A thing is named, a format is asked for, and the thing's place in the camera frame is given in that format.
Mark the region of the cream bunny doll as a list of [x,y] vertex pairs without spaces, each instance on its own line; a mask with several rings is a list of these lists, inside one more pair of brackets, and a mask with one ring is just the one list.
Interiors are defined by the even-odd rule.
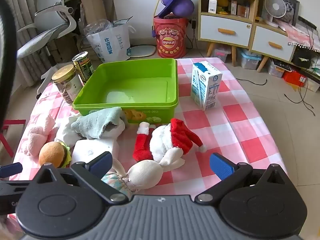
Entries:
[[107,172],[101,180],[130,199],[137,192],[156,186],[163,173],[184,165],[182,155],[182,149],[175,147],[169,149],[159,162],[139,161],[128,171],[117,159],[113,159],[112,171]]

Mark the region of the green microfiber cloth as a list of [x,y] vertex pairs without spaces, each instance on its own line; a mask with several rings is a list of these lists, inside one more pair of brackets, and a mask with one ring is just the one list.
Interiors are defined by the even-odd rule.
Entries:
[[80,116],[72,130],[86,139],[117,139],[126,128],[126,116],[120,107],[106,108]]

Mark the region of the white desk fan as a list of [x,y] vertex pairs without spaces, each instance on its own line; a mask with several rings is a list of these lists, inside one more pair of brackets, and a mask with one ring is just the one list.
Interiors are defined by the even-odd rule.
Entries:
[[283,0],[265,0],[264,8],[267,12],[265,17],[266,24],[273,26],[275,28],[278,27],[273,19],[274,18],[282,18],[286,14],[286,4]]

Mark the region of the wooden drawer cabinet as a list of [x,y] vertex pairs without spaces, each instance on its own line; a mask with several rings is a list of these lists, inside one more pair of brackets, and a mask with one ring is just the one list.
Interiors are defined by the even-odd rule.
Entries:
[[208,43],[207,56],[217,44],[231,46],[232,62],[236,50],[248,49],[263,56],[258,70],[268,59],[291,63],[296,46],[272,17],[261,17],[264,0],[199,0],[198,39]]

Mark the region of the white paper bag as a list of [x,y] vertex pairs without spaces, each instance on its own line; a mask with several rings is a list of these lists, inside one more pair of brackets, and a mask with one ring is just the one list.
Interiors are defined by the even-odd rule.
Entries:
[[129,33],[135,33],[129,18],[110,22],[102,19],[88,24],[84,34],[101,62],[126,61],[131,57]]

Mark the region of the black yellow tin can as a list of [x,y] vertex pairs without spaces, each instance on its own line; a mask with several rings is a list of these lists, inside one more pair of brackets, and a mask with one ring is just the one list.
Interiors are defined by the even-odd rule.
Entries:
[[73,64],[78,72],[82,83],[85,84],[94,73],[92,63],[89,59],[88,52],[82,51],[72,58]]

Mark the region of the plush hamburger toy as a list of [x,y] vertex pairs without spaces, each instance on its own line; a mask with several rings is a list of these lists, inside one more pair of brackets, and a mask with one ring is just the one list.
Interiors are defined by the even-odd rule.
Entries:
[[69,147],[61,141],[46,143],[39,153],[39,165],[51,163],[55,168],[65,168],[72,160]]

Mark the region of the gold lid cookie jar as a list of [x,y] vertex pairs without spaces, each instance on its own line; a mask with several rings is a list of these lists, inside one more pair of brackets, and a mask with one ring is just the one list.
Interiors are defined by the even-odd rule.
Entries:
[[56,85],[59,93],[69,105],[72,105],[75,98],[83,88],[80,77],[73,64],[68,64],[52,75],[52,82]]

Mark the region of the pink checkered tablecloth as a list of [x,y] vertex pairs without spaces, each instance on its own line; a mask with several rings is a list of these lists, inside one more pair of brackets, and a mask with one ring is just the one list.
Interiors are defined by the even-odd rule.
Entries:
[[[190,97],[191,71],[194,62],[208,61],[222,73],[220,90],[217,94],[217,106],[200,110]],[[234,163],[246,162],[254,168],[267,168],[278,163],[286,172],[279,150],[266,124],[253,105],[249,96],[237,79],[218,58],[178,59],[179,101],[175,108],[175,118],[181,119],[196,133],[206,146],[205,153],[196,152],[194,145],[184,155],[185,164],[177,170],[163,174],[157,186],[146,194],[197,194],[219,182],[209,167],[209,157],[217,152]],[[63,101],[57,87],[48,85],[44,94],[35,103],[26,130],[15,154],[14,162],[23,166],[21,173],[10,180],[31,180],[39,170],[37,158],[31,159],[22,150],[27,139],[28,129],[35,124],[41,114],[50,114],[56,124],[76,113]],[[118,137],[118,160],[128,170],[135,160],[132,158],[136,141],[137,126],[130,124]]]

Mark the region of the white cloth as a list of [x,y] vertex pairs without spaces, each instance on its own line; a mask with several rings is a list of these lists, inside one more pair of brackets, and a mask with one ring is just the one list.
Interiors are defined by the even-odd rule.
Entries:
[[[71,128],[71,124],[75,122],[80,115],[71,115],[68,120],[60,121],[59,128],[57,129],[56,136],[54,138],[55,142],[63,142],[70,148],[75,146],[78,140],[83,139],[83,137],[76,133],[75,130]],[[108,124],[104,132],[101,135],[101,139],[117,139],[125,129],[125,122],[123,120],[119,121],[118,126],[112,126]]]

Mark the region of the red chips bucket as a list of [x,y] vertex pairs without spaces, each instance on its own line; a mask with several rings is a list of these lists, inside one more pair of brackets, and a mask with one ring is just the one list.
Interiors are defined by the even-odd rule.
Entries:
[[153,18],[152,36],[156,38],[157,53],[162,58],[179,59],[186,54],[185,35],[187,18],[169,14]]

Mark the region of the santa plush toy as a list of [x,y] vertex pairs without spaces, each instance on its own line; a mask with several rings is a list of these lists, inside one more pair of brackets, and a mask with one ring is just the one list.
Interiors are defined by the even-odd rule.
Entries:
[[132,156],[137,162],[159,162],[170,150],[181,150],[183,154],[187,154],[194,145],[198,146],[200,152],[207,150],[198,135],[180,119],[172,118],[169,124],[158,127],[141,122]]

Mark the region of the blue white milk carton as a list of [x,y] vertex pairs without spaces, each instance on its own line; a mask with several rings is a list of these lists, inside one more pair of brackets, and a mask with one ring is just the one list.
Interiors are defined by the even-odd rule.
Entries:
[[193,64],[190,96],[203,111],[216,105],[222,73],[208,61]]

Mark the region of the white foam block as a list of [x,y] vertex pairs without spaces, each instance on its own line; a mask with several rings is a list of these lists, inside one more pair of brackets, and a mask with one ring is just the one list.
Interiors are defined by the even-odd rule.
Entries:
[[75,143],[71,164],[78,161],[89,163],[104,152],[110,152],[112,157],[118,158],[119,145],[115,139],[84,139]]

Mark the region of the white bathroom scale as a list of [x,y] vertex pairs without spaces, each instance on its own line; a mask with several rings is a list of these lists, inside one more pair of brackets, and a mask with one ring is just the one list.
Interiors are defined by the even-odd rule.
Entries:
[[153,45],[139,45],[131,47],[131,58],[141,58],[152,56],[156,52]]

